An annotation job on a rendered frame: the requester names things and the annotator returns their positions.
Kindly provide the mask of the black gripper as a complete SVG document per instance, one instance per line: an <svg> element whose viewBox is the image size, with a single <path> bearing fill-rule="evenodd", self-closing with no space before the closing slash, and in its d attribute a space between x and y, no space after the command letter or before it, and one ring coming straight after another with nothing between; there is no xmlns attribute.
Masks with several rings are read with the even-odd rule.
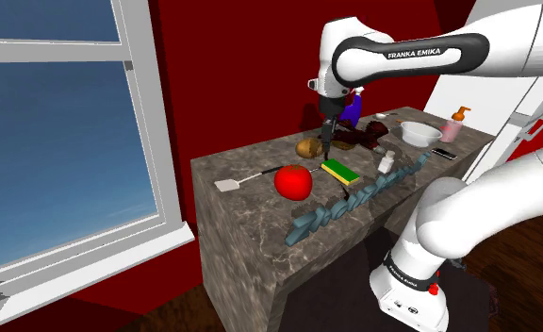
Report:
<svg viewBox="0 0 543 332"><path fill-rule="evenodd" d="M321 128L321 141L323 147L323 157L329 159L331 142L333 139L333 130L337 121L337 117L345 109L345 98L330 98L319 96L319 112L324 116Z"/></svg>

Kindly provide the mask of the brown potato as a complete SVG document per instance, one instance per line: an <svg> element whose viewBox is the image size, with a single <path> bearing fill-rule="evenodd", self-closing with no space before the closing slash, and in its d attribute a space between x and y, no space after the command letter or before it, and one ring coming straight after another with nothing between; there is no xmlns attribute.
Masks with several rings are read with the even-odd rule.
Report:
<svg viewBox="0 0 543 332"><path fill-rule="evenodd" d="M323 143L318 138L302 139L296 144L295 151L301 158L316 158L323 154Z"/></svg>

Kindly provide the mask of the green and yellow sponge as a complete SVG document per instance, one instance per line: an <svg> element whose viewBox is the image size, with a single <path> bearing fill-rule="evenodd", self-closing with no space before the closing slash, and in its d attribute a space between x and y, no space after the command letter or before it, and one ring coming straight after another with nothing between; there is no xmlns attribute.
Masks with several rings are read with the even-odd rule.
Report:
<svg viewBox="0 0 543 332"><path fill-rule="evenodd" d="M335 179L337 179L340 183L348 186L355 181L359 179L359 175L340 163L339 161L335 160L334 158L330 158L325 160L321 164L321 168L333 176Z"/></svg>

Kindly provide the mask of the dark red crumpled cloth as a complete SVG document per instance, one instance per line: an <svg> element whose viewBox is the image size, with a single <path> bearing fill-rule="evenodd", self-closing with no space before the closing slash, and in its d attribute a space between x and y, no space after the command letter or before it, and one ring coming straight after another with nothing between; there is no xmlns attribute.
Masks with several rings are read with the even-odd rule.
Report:
<svg viewBox="0 0 543 332"><path fill-rule="evenodd" d="M350 120L340 120L337 122L343 129L336 129L333 134L334 146L342 147L345 145L361 145L370 150L378 151L380 145L378 139L385 136L389 130L381 122L370 121L364 130L357 129Z"/></svg>

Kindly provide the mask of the blue spray bottle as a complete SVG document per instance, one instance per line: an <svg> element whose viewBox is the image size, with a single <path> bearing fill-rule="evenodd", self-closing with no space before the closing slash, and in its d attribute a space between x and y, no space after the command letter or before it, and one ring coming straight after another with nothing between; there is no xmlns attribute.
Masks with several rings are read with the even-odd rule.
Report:
<svg viewBox="0 0 543 332"><path fill-rule="evenodd" d="M340 114L339 119L341 121L349 121L351 126L356 127L362 112L362 98L361 93L363 87L355 88L353 91L353 101L349 106L346 106L344 111Z"/></svg>

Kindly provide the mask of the red tomato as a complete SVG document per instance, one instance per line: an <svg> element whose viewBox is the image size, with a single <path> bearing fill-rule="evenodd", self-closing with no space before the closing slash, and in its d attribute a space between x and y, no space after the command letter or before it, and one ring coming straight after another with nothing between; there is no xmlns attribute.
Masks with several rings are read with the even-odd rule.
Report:
<svg viewBox="0 0 543 332"><path fill-rule="evenodd" d="M277 192L292 201L305 200L312 191L311 173L298 164L281 168L274 176L274 187Z"/></svg>

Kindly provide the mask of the small white bottle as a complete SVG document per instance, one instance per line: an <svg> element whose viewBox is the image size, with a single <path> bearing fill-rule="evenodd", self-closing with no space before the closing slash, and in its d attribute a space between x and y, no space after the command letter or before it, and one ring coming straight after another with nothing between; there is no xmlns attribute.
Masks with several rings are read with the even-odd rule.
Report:
<svg viewBox="0 0 543 332"><path fill-rule="evenodd" d="M391 171L394 163L394 157L394 151L387 151L379 163L378 172L381 174L388 174Z"/></svg>

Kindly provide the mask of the blue-grey word sculpture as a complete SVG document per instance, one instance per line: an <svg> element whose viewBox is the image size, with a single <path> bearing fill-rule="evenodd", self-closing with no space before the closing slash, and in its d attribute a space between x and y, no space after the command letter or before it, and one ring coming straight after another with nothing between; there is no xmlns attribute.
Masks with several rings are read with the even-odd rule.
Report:
<svg viewBox="0 0 543 332"><path fill-rule="evenodd" d="M374 184L368 185L349 196L347 200L340 199L330 207L319 206L292 222L292 231L285 239L285 245L292 246L305 239L310 233L316 232L321 226L327 226L331 220L337 220L346 212L367 203L378 193L388 189L403 180L408 175L418 172L431 156L425 152L419 156L413 166L404 166L399 170L390 172L388 175L380 175Z"/></svg>

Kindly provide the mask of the white bowl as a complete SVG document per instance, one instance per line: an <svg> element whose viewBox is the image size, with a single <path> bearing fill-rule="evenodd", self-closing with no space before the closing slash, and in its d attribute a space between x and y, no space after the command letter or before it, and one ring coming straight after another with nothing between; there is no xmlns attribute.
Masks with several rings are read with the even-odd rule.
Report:
<svg viewBox="0 0 543 332"><path fill-rule="evenodd" d="M416 147L428 147L442 138L442 132L423 123L402 122L402 139Z"/></svg>

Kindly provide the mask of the pink soap dispenser orange pump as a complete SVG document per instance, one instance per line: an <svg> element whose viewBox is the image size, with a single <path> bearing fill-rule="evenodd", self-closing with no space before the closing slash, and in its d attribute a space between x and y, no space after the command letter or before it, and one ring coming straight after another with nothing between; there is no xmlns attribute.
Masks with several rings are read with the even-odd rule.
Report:
<svg viewBox="0 0 543 332"><path fill-rule="evenodd" d="M458 135L460 129L463 126L463 121L465 119L465 113L467 111L470 111L470 108L468 107L460 107L451 117L450 120L447 121L446 124L444 124L441 127L442 137L440 138L440 141L442 142L453 142L456 136Z"/></svg>

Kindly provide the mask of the dark robot stand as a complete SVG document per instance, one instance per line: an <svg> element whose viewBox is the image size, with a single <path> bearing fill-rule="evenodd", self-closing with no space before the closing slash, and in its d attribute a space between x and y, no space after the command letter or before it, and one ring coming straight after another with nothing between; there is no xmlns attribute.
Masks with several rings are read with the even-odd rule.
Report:
<svg viewBox="0 0 543 332"><path fill-rule="evenodd" d="M496 289L448 262L418 296L391 277L374 294L370 273L384 266L397 239L381 227L304 282L288 296L279 332L419 332L441 302L445 332L489 332L499 313Z"/></svg>

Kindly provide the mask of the white framed window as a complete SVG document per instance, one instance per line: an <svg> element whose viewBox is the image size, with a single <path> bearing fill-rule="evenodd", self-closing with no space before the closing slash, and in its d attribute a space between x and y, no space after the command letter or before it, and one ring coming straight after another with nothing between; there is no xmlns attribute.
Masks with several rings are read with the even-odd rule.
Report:
<svg viewBox="0 0 543 332"><path fill-rule="evenodd" d="M192 240L149 0L0 0L0 325Z"/></svg>

